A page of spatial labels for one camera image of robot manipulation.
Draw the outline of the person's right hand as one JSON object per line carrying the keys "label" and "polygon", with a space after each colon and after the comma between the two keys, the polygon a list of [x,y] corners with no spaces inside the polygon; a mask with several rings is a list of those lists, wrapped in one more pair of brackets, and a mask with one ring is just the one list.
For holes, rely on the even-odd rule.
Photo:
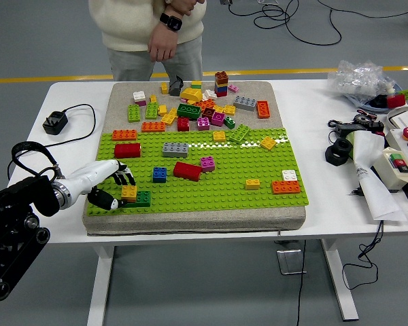
{"label": "person's right hand", "polygon": [[205,0],[171,0],[165,1],[165,13],[182,18],[191,15],[196,4],[204,4]]}

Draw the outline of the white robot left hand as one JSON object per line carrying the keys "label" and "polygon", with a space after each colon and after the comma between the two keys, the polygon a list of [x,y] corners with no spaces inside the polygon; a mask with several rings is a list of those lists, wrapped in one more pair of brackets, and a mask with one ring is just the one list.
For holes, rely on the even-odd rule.
{"label": "white robot left hand", "polygon": [[106,211],[122,208],[127,201],[116,199],[98,188],[98,184],[113,177],[117,185],[136,185],[129,167],[118,160],[94,161],[77,169],[60,182],[65,188],[61,209],[74,205],[78,197],[87,195],[89,203]]}

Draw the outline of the person's left hand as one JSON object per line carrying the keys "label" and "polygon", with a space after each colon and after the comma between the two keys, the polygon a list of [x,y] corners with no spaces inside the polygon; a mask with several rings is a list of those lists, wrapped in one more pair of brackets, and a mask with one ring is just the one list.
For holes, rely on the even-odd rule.
{"label": "person's left hand", "polygon": [[152,62],[172,59],[177,48],[178,34],[159,22],[153,29],[148,42],[148,52]]}

